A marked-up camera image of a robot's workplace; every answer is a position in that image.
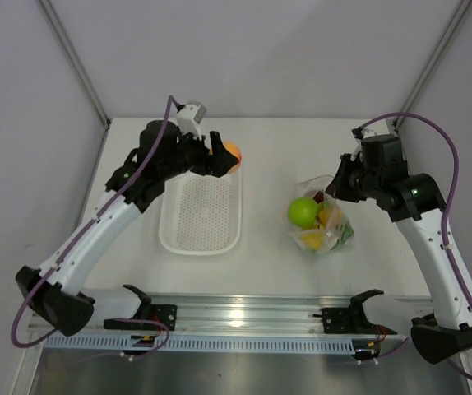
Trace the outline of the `orange fruit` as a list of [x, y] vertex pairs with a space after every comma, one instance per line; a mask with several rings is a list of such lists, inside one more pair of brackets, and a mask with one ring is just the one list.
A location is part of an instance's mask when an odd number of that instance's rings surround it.
[[235, 171], [237, 171], [241, 166], [241, 162], [243, 158], [242, 153], [239, 147], [234, 142], [224, 142], [224, 147], [232, 156], [235, 156], [236, 159], [238, 160], [238, 163], [234, 165], [228, 172], [228, 174], [232, 174]]

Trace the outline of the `red apple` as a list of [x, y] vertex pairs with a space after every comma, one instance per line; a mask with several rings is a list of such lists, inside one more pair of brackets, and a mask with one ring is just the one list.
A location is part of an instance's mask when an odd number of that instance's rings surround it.
[[310, 190], [309, 192], [306, 193], [306, 195], [317, 204], [323, 203], [326, 200], [326, 195], [321, 189]]

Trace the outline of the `green lettuce head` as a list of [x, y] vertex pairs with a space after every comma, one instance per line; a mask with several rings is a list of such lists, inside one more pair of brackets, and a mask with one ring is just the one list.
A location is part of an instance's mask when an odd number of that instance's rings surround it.
[[335, 236], [336, 242], [332, 249], [343, 247], [354, 237], [354, 230], [349, 221], [343, 221], [335, 227]]

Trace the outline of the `clear zip top bag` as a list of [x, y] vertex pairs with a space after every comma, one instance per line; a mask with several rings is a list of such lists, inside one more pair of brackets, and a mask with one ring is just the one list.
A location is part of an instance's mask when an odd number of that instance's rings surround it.
[[335, 197], [326, 192], [332, 177], [322, 175], [294, 184], [285, 210], [285, 229], [306, 253], [324, 255], [354, 237], [349, 218]]

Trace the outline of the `green apple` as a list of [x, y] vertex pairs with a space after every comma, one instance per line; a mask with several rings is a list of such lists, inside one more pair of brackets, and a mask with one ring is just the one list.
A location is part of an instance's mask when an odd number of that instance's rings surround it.
[[311, 197], [295, 198], [288, 208], [288, 219], [300, 228], [308, 228], [313, 225], [319, 212], [319, 204]]

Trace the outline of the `yellow mango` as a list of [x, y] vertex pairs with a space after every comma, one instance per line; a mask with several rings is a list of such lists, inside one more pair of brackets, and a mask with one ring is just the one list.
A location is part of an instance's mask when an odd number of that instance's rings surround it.
[[317, 220], [326, 229], [332, 229], [340, 219], [340, 210], [334, 202], [325, 201], [319, 204]]

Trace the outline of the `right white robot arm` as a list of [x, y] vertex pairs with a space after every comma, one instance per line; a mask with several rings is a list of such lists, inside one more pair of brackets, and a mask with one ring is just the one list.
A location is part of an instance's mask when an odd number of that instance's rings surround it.
[[447, 204], [428, 174], [411, 175], [399, 140], [391, 134], [358, 137], [326, 193], [345, 202], [369, 198], [405, 237], [433, 300], [433, 312], [412, 318], [410, 335], [419, 354], [437, 364], [472, 348], [472, 279], [451, 230], [442, 225]]

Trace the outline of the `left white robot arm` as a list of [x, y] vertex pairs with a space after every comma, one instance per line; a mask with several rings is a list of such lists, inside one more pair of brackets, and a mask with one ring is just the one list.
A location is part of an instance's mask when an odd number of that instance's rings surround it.
[[17, 272], [24, 305], [66, 337], [92, 319], [104, 321], [109, 328], [121, 321], [144, 328], [151, 319], [151, 298], [146, 293], [125, 285], [100, 298], [83, 290], [86, 278], [111, 243], [164, 193], [171, 179], [186, 173], [221, 178], [237, 170], [241, 161], [238, 146], [223, 141], [217, 131], [204, 137], [170, 121], [149, 122], [138, 147], [106, 182], [90, 219], [39, 267], [24, 266]]

